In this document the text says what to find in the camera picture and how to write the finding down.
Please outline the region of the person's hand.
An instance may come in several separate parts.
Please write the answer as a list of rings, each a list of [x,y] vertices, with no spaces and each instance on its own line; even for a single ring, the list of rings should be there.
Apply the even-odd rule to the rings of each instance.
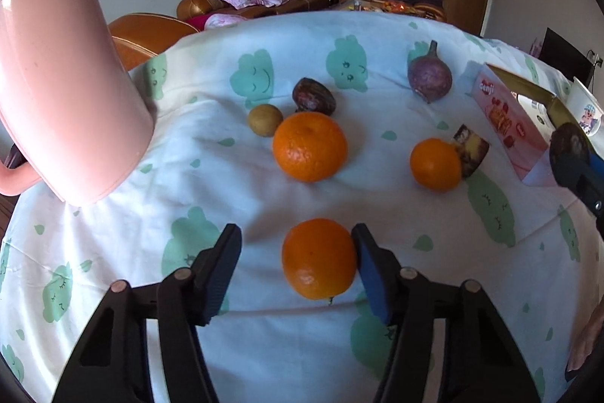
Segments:
[[[566,370],[579,370],[584,365],[588,356],[593,352],[593,348],[600,332],[602,331],[604,321],[603,301],[598,303],[594,309],[588,323],[582,329],[579,336],[572,345]]]

